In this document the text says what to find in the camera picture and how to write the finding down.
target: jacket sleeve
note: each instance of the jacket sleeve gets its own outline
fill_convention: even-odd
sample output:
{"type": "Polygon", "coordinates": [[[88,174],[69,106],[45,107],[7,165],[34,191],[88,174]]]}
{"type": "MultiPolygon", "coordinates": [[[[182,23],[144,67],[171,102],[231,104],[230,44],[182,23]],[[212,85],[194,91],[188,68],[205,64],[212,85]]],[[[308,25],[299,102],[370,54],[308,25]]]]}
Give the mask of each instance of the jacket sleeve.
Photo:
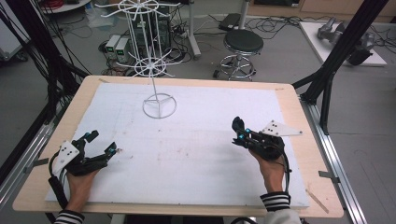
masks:
{"type": "Polygon", "coordinates": [[[290,209],[287,192],[272,192],[260,197],[268,211],[264,224],[301,224],[298,213],[290,209]]]}
{"type": "Polygon", "coordinates": [[[82,224],[84,216],[80,213],[62,210],[56,217],[54,224],[82,224]]]}

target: white bracket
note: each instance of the white bracket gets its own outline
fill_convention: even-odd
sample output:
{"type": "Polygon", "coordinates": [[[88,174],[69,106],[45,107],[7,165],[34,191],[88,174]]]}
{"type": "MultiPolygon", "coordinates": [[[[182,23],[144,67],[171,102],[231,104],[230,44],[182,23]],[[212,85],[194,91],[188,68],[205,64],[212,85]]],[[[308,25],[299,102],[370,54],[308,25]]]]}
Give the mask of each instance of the white bracket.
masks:
{"type": "Polygon", "coordinates": [[[59,149],[58,160],[56,160],[52,173],[57,175],[78,154],[78,149],[76,149],[69,141],[64,141],[59,149]]]}
{"type": "Polygon", "coordinates": [[[290,136],[301,135],[303,134],[303,131],[299,131],[285,124],[272,120],[267,124],[267,126],[265,126],[265,128],[262,130],[262,133],[266,133],[272,136],[290,136]]]}

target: round stool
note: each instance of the round stool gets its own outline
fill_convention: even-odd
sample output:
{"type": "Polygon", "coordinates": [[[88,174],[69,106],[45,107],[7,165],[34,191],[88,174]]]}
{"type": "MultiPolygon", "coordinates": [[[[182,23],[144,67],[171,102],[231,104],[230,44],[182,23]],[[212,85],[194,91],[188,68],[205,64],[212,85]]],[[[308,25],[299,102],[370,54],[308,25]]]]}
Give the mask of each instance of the round stool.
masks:
{"type": "Polygon", "coordinates": [[[262,51],[264,42],[259,35],[248,30],[232,30],[224,37],[224,46],[229,51],[235,53],[221,60],[219,69],[213,77],[219,77],[219,72],[232,77],[248,77],[256,74],[253,63],[245,56],[259,54],[262,51]]]}

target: striped cuff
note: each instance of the striped cuff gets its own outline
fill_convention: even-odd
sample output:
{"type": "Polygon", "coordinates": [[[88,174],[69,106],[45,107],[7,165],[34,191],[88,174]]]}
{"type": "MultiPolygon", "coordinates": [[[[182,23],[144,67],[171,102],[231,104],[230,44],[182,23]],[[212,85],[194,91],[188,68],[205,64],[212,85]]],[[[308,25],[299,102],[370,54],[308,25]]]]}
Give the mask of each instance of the striped cuff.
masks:
{"type": "Polygon", "coordinates": [[[54,224],[81,224],[82,221],[84,221],[84,216],[82,214],[70,210],[62,210],[56,217],[54,224]]]}
{"type": "Polygon", "coordinates": [[[290,195],[287,192],[267,193],[260,196],[260,198],[268,212],[290,208],[290,195]]]}

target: person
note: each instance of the person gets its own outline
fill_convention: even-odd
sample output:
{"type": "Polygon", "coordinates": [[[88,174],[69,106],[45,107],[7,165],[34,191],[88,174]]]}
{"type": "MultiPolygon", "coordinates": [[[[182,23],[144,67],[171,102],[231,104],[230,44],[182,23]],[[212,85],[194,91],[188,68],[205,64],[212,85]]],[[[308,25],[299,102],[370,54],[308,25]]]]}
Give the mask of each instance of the person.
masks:
{"type": "MultiPolygon", "coordinates": [[[[298,213],[290,209],[289,194],[282,188],[282,180],[285,174],[283,158],[279,157],[276,161],[266,161],[253,151],[250,150],[249,152],[260,165],[264,186],[267,189],[267,193],[260,197],[268,211],[264,217],[264,224],[301,224],[298,213]]],[[[70,201],[57,216],[55,224],[81,224],[83,222],[84,216],[81,212],[90,197],[92,182],[98,172],[95,171],[84,176],[67,174],[70,201]]]]}

